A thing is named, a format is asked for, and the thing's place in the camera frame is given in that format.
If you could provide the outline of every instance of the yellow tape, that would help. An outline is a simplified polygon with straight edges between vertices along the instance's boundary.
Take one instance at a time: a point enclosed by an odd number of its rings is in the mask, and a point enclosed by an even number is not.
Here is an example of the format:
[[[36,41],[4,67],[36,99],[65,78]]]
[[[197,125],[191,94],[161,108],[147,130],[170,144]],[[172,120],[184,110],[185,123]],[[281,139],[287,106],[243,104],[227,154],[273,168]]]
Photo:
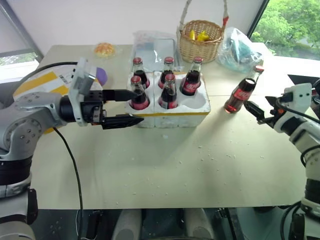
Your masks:
[[[175,113],[145,113],[134,114],[139,117],[162,117],[162,116],[205,116],[209,112],[175,112]]]
[[[54,131],[54,129],[51,127],[51,128],[48,128],[47,130],[45,130],[43,132],[43,134],[49,134],[49,133],[52,133]]]
[[[50,91],[50,93],[57,93],[57,94],[61,94],[63,96],[68,93],[68,90],[69,89],[66,86],[62,85],[56,89],[53,89],[52,91]]]
[[[29,91],[30,89],[34,89],[35,87],[48,83],[57,78],[57,75],[53,71],[51,71],[43,76],[37,77],[36,79],[26,81],[14,92],[13,96],[22,94],[26,91]]]
[[[174,71],[173,74],[174,74],[174,75],[183,75],[183,74],[187,74],[187,72],[184,72],[184,71]]]

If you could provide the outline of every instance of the wicker basket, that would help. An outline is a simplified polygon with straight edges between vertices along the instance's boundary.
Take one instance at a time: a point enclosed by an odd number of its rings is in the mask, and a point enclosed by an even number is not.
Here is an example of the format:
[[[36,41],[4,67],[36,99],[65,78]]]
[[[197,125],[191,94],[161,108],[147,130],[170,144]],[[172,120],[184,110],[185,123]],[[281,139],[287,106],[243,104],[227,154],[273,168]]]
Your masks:
[[[191,63],[195,57],[200,56],[203,62],[207,63],[214,60],[217,56],[219,44],[224,38],[224,31],[229,19],[227,0],[224,1],[223,25],[219,25],[205,20],[193,20],[184,25],[187,10],[192,0],[187,0],[183,9],[179,29],[177,31],[179,41],[179,49],[183,60]],[[205,31],[209,35],[209,41],[192,40],[189,37],[191,30],[198,35]]]

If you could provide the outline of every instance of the basket handle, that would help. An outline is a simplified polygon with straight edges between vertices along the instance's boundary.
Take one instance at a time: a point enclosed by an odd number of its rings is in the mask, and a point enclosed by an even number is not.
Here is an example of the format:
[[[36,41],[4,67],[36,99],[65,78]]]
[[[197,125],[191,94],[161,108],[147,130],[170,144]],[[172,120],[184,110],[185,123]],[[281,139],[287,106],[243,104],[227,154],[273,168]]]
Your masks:
[[[185,18],[188,12],[188,7],[190,5],[190,3],[192,2],[192,0],[187,0],[180,18],[180,25],[179,25],[179,30],[182,33],[182,30],[184,28],[184,24],[185,24]],[[222,19],[222,30],[224,31],[227,25],[227,22],[229,20],[229,13],[228,13],[228,5],[227,5],[227,0],[223,0],[224,2],[224,12],[223,12],[223,19]]]

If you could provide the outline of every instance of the bottle cap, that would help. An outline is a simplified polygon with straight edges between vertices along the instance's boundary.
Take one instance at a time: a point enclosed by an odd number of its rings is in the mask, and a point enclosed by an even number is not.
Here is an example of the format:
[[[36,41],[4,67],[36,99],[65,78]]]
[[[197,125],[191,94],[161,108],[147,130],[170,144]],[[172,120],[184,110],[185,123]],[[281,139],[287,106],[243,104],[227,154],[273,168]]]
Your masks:
[[[260,74],[262,74],[264,72],[264,70],[265,70],[264,67],[261,66],[261,65],[254,66],[253,69],[254,69],[255,72],[260,73]]]
[[[133,59],[133,64],[141,64],[142,63],[142,59],[141,57],[135,57]]]
[[[168,81],[168,82],[172,82],[172,81],[174,81],[174,80],[176,80],[176,77],[175,77],[175,75],[174,74],[167,74],[166,76],[165,76],[165,80],[166,81]]]
[[[172,64],[174,62],[174,58],[172,56],[167,56],[165,59],[164,59],[164,63],[165,64]]]
[[[132,84],[137,84],[137,83],[139,83],[139,82],[141,82],[141,77],[139,77],[139,76],[133,76],[133,77],[131,78],[131,83],[132,83]]]
[[[196,56],[196,57],[193,59],[193,61],[194,61],[195,63],[197,63],[197,64],[200,64],[200,63],[202,63],[203,58],[200,57],[200,56]]]

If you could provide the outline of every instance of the plastic bag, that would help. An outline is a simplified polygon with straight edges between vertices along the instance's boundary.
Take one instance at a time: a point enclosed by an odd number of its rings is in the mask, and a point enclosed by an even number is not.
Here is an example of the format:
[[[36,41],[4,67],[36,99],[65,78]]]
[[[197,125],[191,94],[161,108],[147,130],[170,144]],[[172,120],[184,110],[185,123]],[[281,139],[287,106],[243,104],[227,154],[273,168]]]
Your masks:
[[[133,33],[134,42],[129,60],[132,71],[132,60],[140,57],[146,72],[162,71],[165,57],[174,58],[174,71],[181,72],[183,61],[178,49],[177,38],[174,34],[140,30]]]
[[[248,73],[256,65],[263,63],[263,55],[255,50],[250,39],[240,30],[229,27],[218,48],[218,62],[228,69]]]

